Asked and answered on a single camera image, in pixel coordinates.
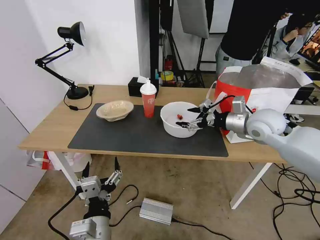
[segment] lamp base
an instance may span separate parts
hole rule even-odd
[[[67,92],[67,97],[69,99],[81,99],[86,97],[89,94],[88,89],[85,87],[76,87],[76,88],[71,88]]]

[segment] white bowl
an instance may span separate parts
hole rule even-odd
[[[189,131],[176,124],[176,122],[190,122],[195,120],[199,113],[189,112],[189,108],[197,107],[188,102],[172,102],[163,106],[160,112],[163,121],[163,127],[171,136],[178,138],[187,138],[193,136],[197,131]],[[177,115],[182,115],[183,119],[179,120]]]
[[[124,119],[133,110],[133,104],[129,101],[113,101],[103,104],[96,111],[99,118],[103,118],[109,122]]]

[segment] robotic hand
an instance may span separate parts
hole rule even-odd
[[[200,113],[197,119],[190,123],[177,122],[176,124],[188,128],[189,131],[207,126],[220,127],[234,131],[241,138],[267,144],[276,149],[288,163],[320,182],[320,154],[318,152],[320,131],[318,129],[299,127],[273,109],[258,110],[249,116],[243,96],[234,98],[233,112],[219,113],[213,110],[216,105],[228,97],[234,96],[227,96],[216,104],[206,99],[199,108],[188,109],[188,111]]]
[[[122,171],[116,157],[115,170],[109,178],[99,179],[98,176],[92,176],[78,179],[82,192],[85,194],[86,206],[88,205],[89,209],[83,216],[83,220],[72,223],[69,235],[73,239],[111,239],[109,227],[111,213],[108,202],[111,199],[111,192],[116,189],[121,177]]]

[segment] person's hand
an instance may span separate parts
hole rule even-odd
[[[280,20],[284,19],[284,18],[287,18],[289,17],[289,13],[284,13],[281,17],[280,17]]]
[[[284,36],[283,41],[286,43],[298,36],[298,30],[294,29]]]

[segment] tissue box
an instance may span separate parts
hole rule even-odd
[[[137,77],[133,77],[131,81],[128,83],[129,96],[141,97],[140,88],[143,85],[143,83],[138,83],[137,80]]]
[[[131,79],[131,81],[128,83],[128,90],[129,90],[129,96],[132,97],[142,97],[141,96],[141,92],[140,92],[140,88],[143,85],[143,83],[138,83],[138,78],[137,77],[133,77]],[[158,95],[159,92],[159,80],[155,80],[154,82],[151,82],[153,85],[156,86],[157,92],[156,92],[156,97]]]

